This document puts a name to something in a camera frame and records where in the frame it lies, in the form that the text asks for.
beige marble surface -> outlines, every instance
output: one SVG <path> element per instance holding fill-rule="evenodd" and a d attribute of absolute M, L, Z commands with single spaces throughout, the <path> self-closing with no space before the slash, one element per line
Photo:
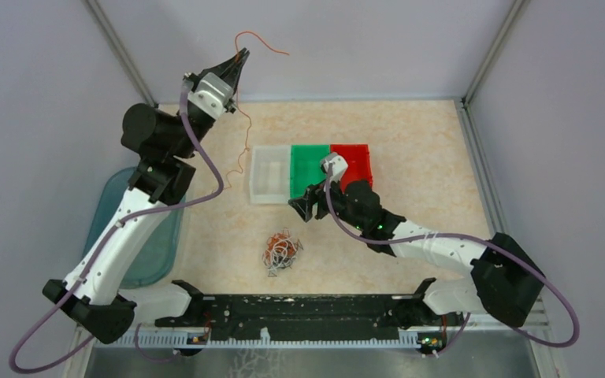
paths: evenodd
<path fill-rule="evenodd" d="M 488 238 L 481 200 L 451 101 L 278 102 L 244 104 L 254 126 L 249 144 L 368 143 L 374 190 L 382 205 L 429 228 Z M 247 119 L 221 118 L 202 141 L 222 173 L 237 168 Z M 428 277 L 455 274 L 414 259 L 376 254 L 347 235 L 331 217 L 304 223 L 293 209 L 250 205 L 248 167 L 231 174 L 233 188 L 188 209 L 169 279 L 206 293 L 410 293 Z M 199 157 L 190 193 L 216 186 Z M 265 241 L 289 228 L 304 251 L 292 269 L 268 277 Z"/>

tangled wire bundle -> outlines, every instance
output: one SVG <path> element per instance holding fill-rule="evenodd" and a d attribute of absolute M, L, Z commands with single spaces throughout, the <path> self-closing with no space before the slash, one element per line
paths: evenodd
<path fill-rule="evenodd" d="M 268 269 L 268 277 L 276 277 L 277 270 L 285 269 L 293 264 L 298 250 L 303 248 L 299 240 L 293 239 L 287 228 L 271 236 L 263 252 L 263 264 Z"/>

red wire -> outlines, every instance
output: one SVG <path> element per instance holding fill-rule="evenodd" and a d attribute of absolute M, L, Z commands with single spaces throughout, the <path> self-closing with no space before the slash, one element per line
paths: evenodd
<path fill-rule="evenodd" d="M 245 31 L 241 31 L 240 33 L 238 33 L 236 35 L 235 38 L 235 45 L 236 45 L 236 61 L 239 59 L 239 46 L 238 46 L 238 38 L 241 35 L 244 34 L 251 34 L 254 37 L 258 38 L 259 41 L 261 41 L 261 43 L 263 43 L 265 45 L 265 47 L 267 47 L 268 49 L 270 49 L 272 52 L 277 53 L 277 54 L 284 54 L 284 55 L 289 55 L 289 53 L 287 53 L 286 51 L 282 51 L 282 50 L 277 50 L 277 49 L 273 49 L 263 38 L 261 38 L 260 35 L 256 34 L 255 32 L 251 31 L 251 30 L 245 30 Z M 242 163 L 240 162 L 240 159 L 242 158 L 242 156 L 244 154 L 247 153 L 247 151 L 249 151 L 249 131 L 251 130 L 251 127 L 254 125 L 254 123 L 251 120 L 251 117 L 249 117 L 249 114 L 245 113 L 240 107 L 239 107 L 239 92 L 236 91 L 236 108 L 238 109 L 238 111 L 244 115 L 248 120 L 249 120 L 249 126 L 247 126 L 247 132 L 244 138 L 244 148 L 242 150 L 242 152 L 240 153 L 240 155 L 238 155 L 238 169 L 232 169 L 230 171 L 228 171 L 225 175 L 226 177 L 226 182 L 228 183 L 228 185 L 226 186 L 225 189 L 230 189 L 232 186 L 231 184 L 231 180 L 228 179 L 228 175 L 236 172 L 239 175 L 244 173 L 244 167 L 242 166 Z"/>

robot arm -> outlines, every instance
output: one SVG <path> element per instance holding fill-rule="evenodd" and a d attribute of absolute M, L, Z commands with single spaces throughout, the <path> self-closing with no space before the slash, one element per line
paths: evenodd
<path fill-rule="evenodd" d="M 199 75 L 185 76 L 191 84 L 187 115 L 198 140 L 223 113 L 236 111 L 233 95 L 248 56 L 249 51 L 242 49 L 236 56 Z M 175 284 L 119 290 L 128 267 L 169 213 L 143 214 L 124 223 L 120 219 L 130 213 L 179 203 L 195 173 L 195 168 L 179 159 L 191 158 L 195 150 L 180 114 L 172 116 L 146 104 L 137 104 L 124 115 L 122 128 L 121 144 L 140 156 L 128 189 L 87 256 L 63 280 L 49 280 L 43 288 L 43 294 L 58 303 L 80 281 L 61 309 L 103 343 L 116 341 L 131 324 L 178 317 L 191 301 L 189 293 Z M 91 270 L 80 279 L 90 261 L 93 261 Z"/>
<path fill-rule="evenodd" d="M 327 172 L 332 166 L 330 198 L 332 208 L 342 222 L 361 231 L 368 248 L 397 258 L 420 258 L 463 276 L 459 280 L 424 280 L 415 295 L 436 315 L 452 312 L 490 313 L 511 327 L 525 323 L 543 284 L 523 268 L 494 251 L 463 239 L 436 238 L 436 232 L 395 215 L 380 204 L 379 195 L 367 181 L 356 181 L 340 190 L 339 181 L 347 162 L 338 154 L 330 154 L 321 162 Z M 310 185 L 305 194 L 289 201 L 307 222 L 316 207 L 316 219 L 328 214 L 325 182 Z M 390 243 L 415 235 L 419 240 Z M 508 235 L 497 233 L 491 243 L 534 265 L 528 255 Z"/>

white wall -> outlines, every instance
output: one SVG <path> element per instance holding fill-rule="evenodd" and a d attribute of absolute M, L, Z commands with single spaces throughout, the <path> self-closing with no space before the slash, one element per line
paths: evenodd
<path fill-rule="evenodd" d="M 119 138 L 138 101 L 81 2 L 0 1 L 0 377 L 50 308 L 46 280 L 79 261 L 102 185 L 135 163 Z M 20 364 L 59 357 L 72 330 L 56 316 Z"/>
<path fill-rule="evenodd" d="M 510 230 L 581 319 L 570 372 L 605 376 L 605 1 L 532 2 L 472 109 Z"/>
<path fill-rule="evenodd" d="M 513 0 L 101 0 L 154 98 L 177 102 L 180 72 L 235 53 L 258 32 L 242 99 L 460 97 Z"/>

